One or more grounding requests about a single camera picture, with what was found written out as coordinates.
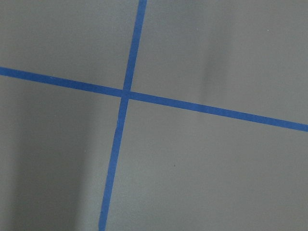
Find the brown paper table cover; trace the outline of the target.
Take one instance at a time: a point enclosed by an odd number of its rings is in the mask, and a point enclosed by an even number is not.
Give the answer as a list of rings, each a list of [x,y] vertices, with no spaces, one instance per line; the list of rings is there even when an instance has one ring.
[[[3,0],[3,231],[305,231],[305,0]]]

